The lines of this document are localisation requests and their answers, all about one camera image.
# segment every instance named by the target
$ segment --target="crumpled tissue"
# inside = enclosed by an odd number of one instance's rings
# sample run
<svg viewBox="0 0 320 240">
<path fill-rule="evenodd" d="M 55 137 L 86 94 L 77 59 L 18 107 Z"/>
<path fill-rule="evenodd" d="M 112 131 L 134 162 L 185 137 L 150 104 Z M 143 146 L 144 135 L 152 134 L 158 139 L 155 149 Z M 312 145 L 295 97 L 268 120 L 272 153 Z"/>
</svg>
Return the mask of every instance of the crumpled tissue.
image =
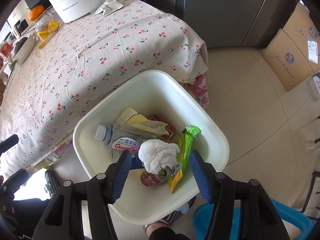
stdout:
<svg viewBox="0 0 320 240">
<path fill-rule="evenodd" d="M 175 143 L 150 139 L 141 144 L 138 155 L 147 172 L 159 174 L 161 169 L 167 166 L 173 168 L 177 165 L 177 153 L 179 152 L 179 146 Z"/>
</svg>

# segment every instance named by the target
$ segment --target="paper packet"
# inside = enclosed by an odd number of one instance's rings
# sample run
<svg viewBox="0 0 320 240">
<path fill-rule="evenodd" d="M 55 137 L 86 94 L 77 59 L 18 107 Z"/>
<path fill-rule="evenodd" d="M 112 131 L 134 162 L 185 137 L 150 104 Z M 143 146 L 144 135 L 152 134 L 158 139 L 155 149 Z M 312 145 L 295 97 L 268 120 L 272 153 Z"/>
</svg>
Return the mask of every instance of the paper packet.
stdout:
<svg viewBox="0 0 320 240">
<path fill-rule="evenodd" d="M 180 153 L 177 155 L 178 165 L 172 170 L 168 179 L 170 192 L 173 193 L 178 181 L 182 178 L 183 172 L 188 164 L 192 141 L 201 130 L 196 126 L 187 126 L 183 132 L 177 137 L 177 144 Z"/>
<path fill-rule="evenodd" d="M 102 16 L 107 16 L 110 13 L 113 13 L 116 10 L 119 10 L 123 7 L 123 4 L 119 3 L 116 0 L 106 0 L 100 7 L 95 11 L 94 14 L 99 14 L 101 12 Z"/>
<path fill-rule="evenodd" d="M 159 134 L 159 135 L 169 134 L 165 128 L 165 126 L 168 125 L 167 123 L 159 122 L 159 121 L 151 121 L 145 118 L 142 114 L 138 114 L 137 111 L 135 111 L 132 108 L 127 108 L 119 116 L 116 122 L 121 124 L 127 124 L 137 129 Z"/>
</svg>

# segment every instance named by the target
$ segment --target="green snack bag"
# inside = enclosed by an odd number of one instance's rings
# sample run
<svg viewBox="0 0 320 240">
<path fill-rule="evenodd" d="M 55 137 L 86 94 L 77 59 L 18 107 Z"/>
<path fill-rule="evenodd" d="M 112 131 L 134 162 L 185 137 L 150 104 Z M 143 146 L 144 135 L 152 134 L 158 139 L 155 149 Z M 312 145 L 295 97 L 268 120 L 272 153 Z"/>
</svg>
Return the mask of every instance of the green snack bag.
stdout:
<svg viewBox="0 0 320 240">
<path fill-rule="evenodd" d="M 176 143 L 179 145 L 180 153 L 177 155 L 178 164 L 174 168 L 173 174 L 168 179 L 171 193 L 175 189 L 178 181 L 182 178 L 183 171 L 188 164 L 192 140 L 200 132 L 201 130 L 196 126 L 187 126 L 183 130 L 182 134 L 180 134 L 177 138 Z"/>
</svg>

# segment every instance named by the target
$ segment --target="trash bin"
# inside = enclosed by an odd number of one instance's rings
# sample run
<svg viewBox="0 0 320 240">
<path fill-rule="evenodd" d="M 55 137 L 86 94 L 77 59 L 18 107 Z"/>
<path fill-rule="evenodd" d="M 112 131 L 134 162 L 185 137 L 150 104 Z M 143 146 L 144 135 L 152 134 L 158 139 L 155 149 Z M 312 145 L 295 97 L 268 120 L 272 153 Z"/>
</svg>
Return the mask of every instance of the trash bin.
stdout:
<svg viewBox="0 0 320 240">
<path fill-rule="evenodd" d="M 92 178 L 112 163 L 111 152 L 94 139 L 97 124 L 108 125 L 128 107 L 145 117 L 154 114 L 172 124 L 178 135 L 188 125 L 201 129 L 192 148 L 203 160 L 222 171 L 229 158 L 226 137 L 199 104 L 167 73 L 145 71 L 133 77 L 95 106 L 77 124 L 73 145 L 84 169 Z M 188 165 L 173 194 L 162 184 L 146 187 L 140 181 L 143 169 L 130 170 L 121 197 L 110 205 L 124 220 L 136 225 L 153 223 L 180 207 L 199 189 Z"/>
</svg>

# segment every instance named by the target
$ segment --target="yellow plastic bag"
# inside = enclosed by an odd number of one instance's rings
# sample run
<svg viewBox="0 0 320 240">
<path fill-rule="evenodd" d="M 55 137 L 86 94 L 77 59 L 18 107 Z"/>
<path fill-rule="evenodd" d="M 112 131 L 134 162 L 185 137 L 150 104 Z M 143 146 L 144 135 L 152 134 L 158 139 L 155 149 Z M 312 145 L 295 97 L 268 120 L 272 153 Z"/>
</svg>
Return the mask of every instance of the yellow plastic bag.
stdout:
<svg viewBox="0 0 320 240">
<path fill-rule="evenodd" d="M 47 41 L 51 38 L 51 34 L 59 28 L 59 25 L 60 23 L 50 20 L 47 29 L 36 33 L 39 39 L 42 41 L 42 43 L 39 45 L 39 49 L 42 49 L 45 46 Z"/>
</svg>

